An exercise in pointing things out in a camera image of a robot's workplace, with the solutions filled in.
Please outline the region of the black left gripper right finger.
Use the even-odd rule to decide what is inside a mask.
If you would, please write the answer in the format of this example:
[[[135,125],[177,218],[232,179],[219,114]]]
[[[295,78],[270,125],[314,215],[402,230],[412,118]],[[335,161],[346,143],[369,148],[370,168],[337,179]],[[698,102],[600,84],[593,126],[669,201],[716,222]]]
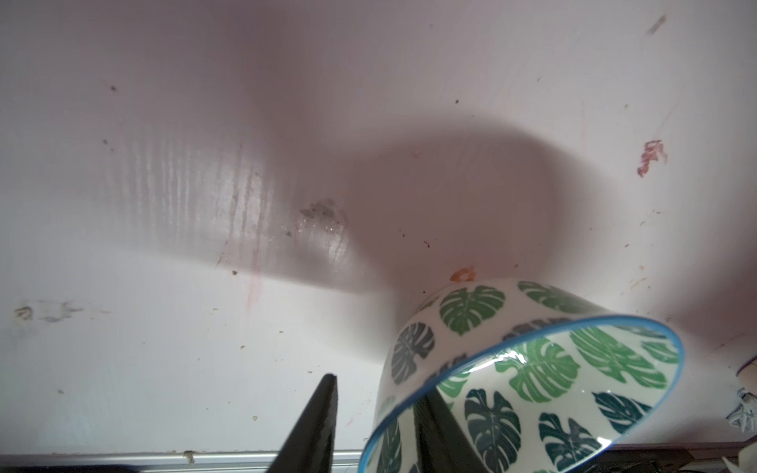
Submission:
[[[416,402],[413,414],[420,472],[487,472],[436,389]]]

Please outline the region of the green leaf pattern bowl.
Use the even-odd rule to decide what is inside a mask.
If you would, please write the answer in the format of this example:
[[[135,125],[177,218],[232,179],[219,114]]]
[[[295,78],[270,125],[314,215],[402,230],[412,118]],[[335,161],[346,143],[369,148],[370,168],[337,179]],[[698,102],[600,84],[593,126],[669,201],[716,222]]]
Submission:
[[[487,472],[571,472],[653,415],[683,365],[661,322],[530,280],[457,283],[392,342],[359,468],[420,472],[413,406],[436,389]]]

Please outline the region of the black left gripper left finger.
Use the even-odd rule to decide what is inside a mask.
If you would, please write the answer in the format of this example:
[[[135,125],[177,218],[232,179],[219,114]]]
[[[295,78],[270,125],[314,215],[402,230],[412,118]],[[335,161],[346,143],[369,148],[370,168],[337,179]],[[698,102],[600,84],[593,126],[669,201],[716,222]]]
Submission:
[[[267,472],[331,472],[337,411],[337,376],[325,374]]]

